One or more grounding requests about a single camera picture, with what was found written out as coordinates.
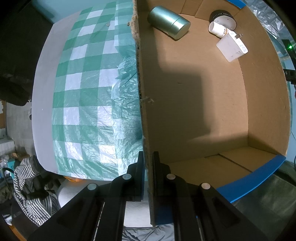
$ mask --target black and white striped fabric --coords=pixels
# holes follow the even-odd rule
[[[31,162],[30,158],[25,158],[15,168],[13,196],[25,215],[37,226],[41,226],[60,209],[60,205],[56,195],[51,192],[48,192],[49,195],[44,199],[35,198],[27,200],[24,196],[23,188],[25,184],[30,192],[34,192],[32,179],[40,174],[37,171],[38,169],[34,168],[33,165],[34,162]]]

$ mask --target blue tape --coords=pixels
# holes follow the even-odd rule
[[[242,9],[244,6],[246,6],[246,4],[241,0],[227,0],[227,1],[234,4],[235,6],[237,6],[240,9]]]
[[[254,172],[235,182],[217,188],[217,191],[229,202],[234,202],[263,183],[282,165],[285,160],[285,156],[277,155]]]

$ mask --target green and white plastic tablecloth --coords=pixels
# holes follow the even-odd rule
[[[61,175],[112,180],[143,149],[132,0],[83,10],[58,65],[52,110]]]

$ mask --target metal screw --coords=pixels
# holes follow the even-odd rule
[[[208,184],[208,183],[203,183],[203,184],[202,184],[202,188],[203,188],[203,189],[210,189],[210,187],[211,187],[211,185]]]
[[[174,174],[167,174],[167,179],[169,180],[174,180],[176,178],[176,176]]]
[[[96,184],[95,183],[88,184],[87,188],[89,190],[95,190],[96,189]]]
[[[124,180],[131,179],[131,174],[124,174],[124,175],[122,176],[122,178],[123,178]]]

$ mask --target green metallic canister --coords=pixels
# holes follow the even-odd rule
[[[153,8],[147,20],[151,25],[176,40],[183,37],[191,25],[188,20],[163,6]]]

